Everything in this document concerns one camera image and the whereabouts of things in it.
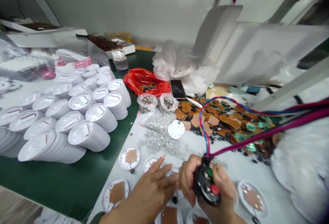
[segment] handheld controller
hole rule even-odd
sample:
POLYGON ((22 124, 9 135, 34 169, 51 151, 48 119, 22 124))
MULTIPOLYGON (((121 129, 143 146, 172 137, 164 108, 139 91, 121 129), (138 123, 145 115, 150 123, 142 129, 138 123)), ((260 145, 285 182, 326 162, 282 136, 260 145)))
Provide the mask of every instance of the handheld controller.
POLYGON ((194 172, 193 191, 198 197, 202 197, 210 205, 218 205, 220 194, 218 187, 214 184, 213 173, 210 168, 212 158, 203 156, 202 164, 194 172))

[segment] red button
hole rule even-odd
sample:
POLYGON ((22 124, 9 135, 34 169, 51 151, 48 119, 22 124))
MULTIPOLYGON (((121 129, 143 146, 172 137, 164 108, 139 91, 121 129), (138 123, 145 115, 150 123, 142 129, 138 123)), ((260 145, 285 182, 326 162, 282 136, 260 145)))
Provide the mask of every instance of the red button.
POLYGON ((215 195, 219 195, 219 189, 218 189, 217 186, 215 186, 215 185, 211 185, 211 186, 210 186, 210 190, 211 190, 211 192, 214 193, 215 195))

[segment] green workbench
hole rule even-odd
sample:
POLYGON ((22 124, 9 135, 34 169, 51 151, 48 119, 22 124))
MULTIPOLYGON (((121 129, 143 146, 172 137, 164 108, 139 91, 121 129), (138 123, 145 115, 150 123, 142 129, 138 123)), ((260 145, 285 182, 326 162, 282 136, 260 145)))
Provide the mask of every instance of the green workbench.
MULTIPOLYGON (((130 69, 142 67, 152 71, 154 54, 137 50, 128 55, 130 69)), ((19 162, 16 158, 0 156, 0 185, 82 221, 93 209, 135 121, 138 112, 137 96, 129 92, 132 104, 128 108, 128 116, 118 121, 117 129, 110 133, 110 145, 104 151, 95 153, 88 150, 80 161, 72 165, 42 161, 19 162)))

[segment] hand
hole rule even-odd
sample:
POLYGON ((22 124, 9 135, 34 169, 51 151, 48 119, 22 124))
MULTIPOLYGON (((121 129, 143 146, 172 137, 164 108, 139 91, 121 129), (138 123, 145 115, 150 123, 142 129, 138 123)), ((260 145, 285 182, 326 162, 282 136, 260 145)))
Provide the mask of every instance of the hand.
POLYGON ((139 179, 129 197, 103 216, 99 223, 153 223, 178 189, 178 174, 164 178, 172 169, 172 164, 160 168, 164 160, 165 155, 153 163, 139 179))
MULTIPOLYGON (((184 196, 189 203, 195 206, 195 193, 193 191, 193 173, 201 165, 201 157, 191 155, 188 161, 183 162, 179 169, 179 185, 184 196)), ((202 198, 198 198, 198 203, 213 224, 233 223, 237 215, 234 213, 235 186, 220 164, 211 164, 214 175, 214 184, 219 188, 221 200, 218 206, 207 204, 202 198)))

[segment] smartphone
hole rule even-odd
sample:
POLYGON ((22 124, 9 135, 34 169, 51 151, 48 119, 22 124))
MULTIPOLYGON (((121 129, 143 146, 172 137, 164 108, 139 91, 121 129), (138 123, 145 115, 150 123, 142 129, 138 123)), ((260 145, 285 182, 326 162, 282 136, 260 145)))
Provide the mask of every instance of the smartphone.
POLYGON ((186 94, 183 88, 182 81, 171 80, 170 87, 172 91, 172 96, 176 99, 186 99, 186 94))

